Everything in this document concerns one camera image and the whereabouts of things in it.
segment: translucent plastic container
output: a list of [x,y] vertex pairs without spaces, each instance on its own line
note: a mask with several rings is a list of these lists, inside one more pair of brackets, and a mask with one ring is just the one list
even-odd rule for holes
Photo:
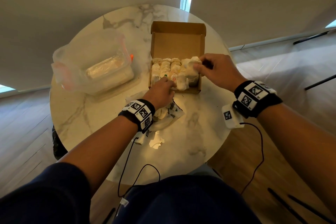
[[125,37],[102,29],[59,49],[51,64],[56,82],[67,91],[97,95],[133,79]]

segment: round marble table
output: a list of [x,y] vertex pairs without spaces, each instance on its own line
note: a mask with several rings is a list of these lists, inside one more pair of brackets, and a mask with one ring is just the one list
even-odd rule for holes
[[[121,31],[126,37],[129,53],[134,55],[132,66],[135,79],[118,90],[93,97],[79,92],[66,92],[53,77],[50,91],[51,117],[68,151],[114,119],[126,104],[126,97],[148,89],[153,21],[205,23],[188,12],[170,6],[130,6],[99,17],[74,37],[77,39],[102,28]],[[205,52],[230,55],[221,37],[208,24],[205,25]],[[225,127],[221,107],[232,103],[234,99],[233,93],[213,85],[205,77],[199,94],[175,94],[174,100],[185,115],[171,126],[152,132],[155,133],[155,140],[164,141],[159,148],[150,147],[148,142],[133,146],[122,183],[133,184],[141,168],[148,163],[154,165],[161,179],[164,179],[186,174],[208,161],[229,135],[230,130]],[[119,182],[129,148],[130,144],[107,177],[108,180]],[[141,172],[137,184],[157,180],[157,172],[147,166]]]

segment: wall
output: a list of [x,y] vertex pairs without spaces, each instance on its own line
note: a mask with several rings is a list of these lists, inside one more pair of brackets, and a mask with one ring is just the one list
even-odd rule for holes
[[0,0],[0,84],[49,85],[54,50],[97,17],[136,4],[179,8],[180,0]]
[[336,0],[192,0],[190,12],[233,47],[324,30],[336,19]]

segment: hand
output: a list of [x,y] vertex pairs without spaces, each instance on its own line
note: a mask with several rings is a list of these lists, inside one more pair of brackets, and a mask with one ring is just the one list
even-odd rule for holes
[[234,92],[241,83],[247,81],[233,64],[229,55],[206,53],[200,57],[200,60],[202,62],[209,60],[213,64],[213,69],[208,69],[201,64],[195,64],[194,69],[218,87]]
[[163,77],[146,92],[143,99],[152,103],[155,110],[165,107],[174,97],[175,92],[170,90],[172,87],[175,88],[176,84],[167,77]]

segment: cardboard box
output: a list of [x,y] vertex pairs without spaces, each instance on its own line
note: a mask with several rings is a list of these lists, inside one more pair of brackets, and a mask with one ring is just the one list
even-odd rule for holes
[[[205,35],[207,29],[203,23],[153,21],[150,33],[152,58],[190,59],[193,56],[204,55]],[[149,71],[149,88],[151,87],[152,61]],[[180,93],[194,93],[201,91],[202,77],[198,85],[187,90],[175,90]]]

